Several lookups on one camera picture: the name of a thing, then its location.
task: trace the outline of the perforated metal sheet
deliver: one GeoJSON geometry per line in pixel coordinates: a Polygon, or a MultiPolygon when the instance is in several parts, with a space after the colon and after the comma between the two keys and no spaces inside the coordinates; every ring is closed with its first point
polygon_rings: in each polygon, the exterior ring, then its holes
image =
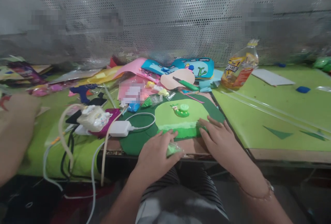
{"type": "Polygon", "coordinates": [[[261,63],[286,61],[331,30],[331,0],[0,0],[0,55],[102,67],[115,55],[218,66],[259,38],[261,63]]]}

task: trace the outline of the plastic bottle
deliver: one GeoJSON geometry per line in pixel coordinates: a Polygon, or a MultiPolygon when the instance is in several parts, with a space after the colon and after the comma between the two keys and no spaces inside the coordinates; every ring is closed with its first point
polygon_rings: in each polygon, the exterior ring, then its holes
{"type": "Polygon", "coordinates": [[[259,64],[255,47],[259,40],[250,40],[247,47],[230,58],[221,78],[222,85],[230,89],[239,89],[259,64]]]}

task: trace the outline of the table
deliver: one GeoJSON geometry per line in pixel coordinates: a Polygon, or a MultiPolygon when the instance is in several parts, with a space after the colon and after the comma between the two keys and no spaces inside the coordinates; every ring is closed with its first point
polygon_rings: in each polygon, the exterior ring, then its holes
{"type": "MultiPolygon", "coordinates": [[[[286,68],[275,66],[261,68],[278,73],[297,84],[275,88],[254,76],[250,76],[246,84],[238,91],[239,93],[265,102],[280,110],[288,111],[300,118],[309,119],[325,128],[331,127],[331,120],[328,118],[327,112],[331,93],[315,90],[317,86],[331,86],[329,76],[301,65],[287,66],[286,68]],[[298,86],[307,86],[312,90],[307,94],[298,93],[295,91],[298,86]]],[[[238,102],[222,94],[221,90],[221,88],[218,88],[212,92],[243,146],[248,149],[257,162],[297,161],[323,163],[324,165],[331,163],[330,141],[320,141],[301,133],[300,128],[238,102]],[[294,134],[281,140],[265,129],[263,125],[294,134]]],[[[68,97],[68,90],[42,98],[43,106],[48,106],[51,109],[36,119],[34,135],[18,172],[19,174],[42,176],[43,154],[47,144],[58,136],[58,119],[68,104],[78,102],[75,97],[68,97]]],[[[108,102],[105,108],[112,108],[111,103],[108,102]]],[[[74,174],[90,176],[92,157],[101,143],[102,140],[98,140],[94,136],[77,136],[74,151],[74,174]]],[[[50,177],[63,177],[60,172],[63,153],[64,150],[61,145],[51,149],[47,160],[47,172],[50,177]]],[[[95,164],[95,176],[98,178],[99,174],[96,169],[99,163],[95,164]]]]}

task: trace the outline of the charger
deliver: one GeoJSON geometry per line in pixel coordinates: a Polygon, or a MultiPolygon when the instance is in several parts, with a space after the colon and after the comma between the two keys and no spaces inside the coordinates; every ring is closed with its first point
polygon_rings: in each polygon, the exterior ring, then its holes
{"type": "Polygon", "coordinates": [[[116,121],[110,127],[109,135],[111,137],[126,137],[132,130],[134,127],[129,121],[116,121]]]}
{"type": "Polygon", "coordinates": [[[152,113],[147,113],[147,112],[137,113],[137,114],[134,114],[134,115],[130,116],[125,121],[115,121],[114,123],[112,123],[112,125],[110,127],[110,131],[109,131],[109,135],[111,137],[126,137],[129,134],[130,131],[137,130],[137,129],[148,128],[151,125],[153,125],[154,122],[155,122],[155,115],[153,115],[152,113]],[[131,117],[136,116],[136,115],[140,115],[140,114],[151,115],[154,118],[153,122],[151,124],[145,126],[145,127],[141,127],[141,128],[133,127],[128,120],[131,117]]]}

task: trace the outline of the phone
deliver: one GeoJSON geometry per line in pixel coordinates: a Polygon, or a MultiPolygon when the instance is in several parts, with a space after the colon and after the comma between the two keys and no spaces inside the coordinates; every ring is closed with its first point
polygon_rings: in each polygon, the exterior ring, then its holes
{"type": "MultiPolygon", "coordinates": [[[[95,105],[95,106],[101,106],[103,107],[107,102],[107,99],[104,98],[94,98],[92,99],[87,105],[95,105]]],[[[72,116],[70,116],[67,120],[66,123],[68,124],[75,124],[75,125],[79,125],[79,123],[77,122],[77,119],[82,115],[82,111],[78,110],[76,113],[74,113],[72,116]]]]}

